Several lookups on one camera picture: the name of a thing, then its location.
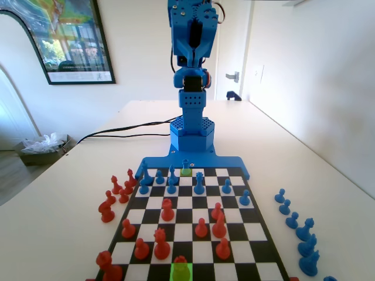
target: framed poster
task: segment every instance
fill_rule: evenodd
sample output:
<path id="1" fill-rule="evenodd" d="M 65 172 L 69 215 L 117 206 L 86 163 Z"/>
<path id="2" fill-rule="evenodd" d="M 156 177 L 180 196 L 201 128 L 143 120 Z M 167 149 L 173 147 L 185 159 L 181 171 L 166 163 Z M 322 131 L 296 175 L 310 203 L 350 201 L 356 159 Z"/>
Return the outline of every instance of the framed poster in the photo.
<path id="1" fill-rule="evenodd" d="M 114 84 L 96 0 L 0 0 L 28 34 L 50 85 Z"/>

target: plastic bag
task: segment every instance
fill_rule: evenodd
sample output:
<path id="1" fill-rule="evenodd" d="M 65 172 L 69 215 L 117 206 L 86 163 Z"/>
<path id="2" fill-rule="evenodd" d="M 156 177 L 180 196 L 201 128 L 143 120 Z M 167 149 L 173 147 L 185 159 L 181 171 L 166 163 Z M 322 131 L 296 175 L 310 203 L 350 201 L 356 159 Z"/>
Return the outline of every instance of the plastic bag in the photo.
<path id="1" fill-rule="evenodd" d="M 64 135 L 59 133 L 52 133 L 51 137 L 44 135 L 46 140 L 35 142 L 33 140 L 23 140 L 24 149 L 21 151 L 25 154 L 49 153 L 55 152 L 59 146 L 64 144 Z"/>

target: door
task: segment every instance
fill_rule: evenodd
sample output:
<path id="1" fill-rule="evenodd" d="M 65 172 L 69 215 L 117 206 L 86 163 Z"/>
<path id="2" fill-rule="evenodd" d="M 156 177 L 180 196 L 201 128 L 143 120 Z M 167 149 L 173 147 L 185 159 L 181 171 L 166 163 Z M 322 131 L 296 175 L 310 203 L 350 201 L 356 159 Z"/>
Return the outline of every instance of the door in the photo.
<path id="1" fill-rule="evenodd" d="M 244 62 L 247 60 L 249 20 L 252 1 L 219 1 L 226 14 L 223 24 L 219 25 L 217 35 L 219 51 L 216 76 L 216 100 L 225 100 L 228 91 L 242 95 Z M 217 12 L 220 8 L 214 5 Z"/>
<path id="2" fill-rule="evenodd" d="M 0 67 L 0 150 L 12 150 L 22 139 L 38 136 L 9 78 Z"/>

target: white table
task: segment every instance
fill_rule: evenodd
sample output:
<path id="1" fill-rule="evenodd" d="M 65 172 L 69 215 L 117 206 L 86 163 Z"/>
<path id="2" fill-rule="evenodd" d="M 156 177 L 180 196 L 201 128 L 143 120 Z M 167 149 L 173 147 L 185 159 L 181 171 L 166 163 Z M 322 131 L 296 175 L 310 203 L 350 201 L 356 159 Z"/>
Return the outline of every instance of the white table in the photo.
<path id="1" fill-rule="evenodd" d="M 100 129 L 180 114 L 177 101 L 133 101 Z M 301 281 L 321 281 L 327 275 L 339 281 L 375 280 L 374 200 L 250 103 L 208 102 L 204 115 L 216 123 L 217 154 L 244 160 L 249 184 L 290 276 Z M 150 132 L 168 133 L 169 126 L 131 131 Z M 105 225 L 100 220 L 97 209 L 112 187 L 111 176 L 123 183 L 128 168 L 136 171 L 145 156 L 166 155 L 169 145 L 168 137 L 146 136 L 92 138 L 75 147 L 0 207 L 0 279 L 95 278 L 96 256 L 108 249 L 125 209 L 115 204 L 115 219 Z M 286 190 L 291 210 L 299 212 L 300 224 L 308 217 L 315 220 L 312 233 L 321 254 L 315 278 L 298 267 L 300 241 L 274 201 L 280 188 Z"/>

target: door handle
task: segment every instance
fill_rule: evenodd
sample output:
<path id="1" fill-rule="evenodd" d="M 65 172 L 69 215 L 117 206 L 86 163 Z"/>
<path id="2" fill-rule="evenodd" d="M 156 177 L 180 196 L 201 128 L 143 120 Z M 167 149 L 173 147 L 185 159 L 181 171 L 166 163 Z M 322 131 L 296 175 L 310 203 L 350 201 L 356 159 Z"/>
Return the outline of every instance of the door handle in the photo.
<path id="1" fill-rule="evenodd" d="M 240 73 L 235 71 L 234 75 L 225 74 L 225 77 L 228 79 L 233 79 L 235 83 L 238 83 L 240 81 Z"/>

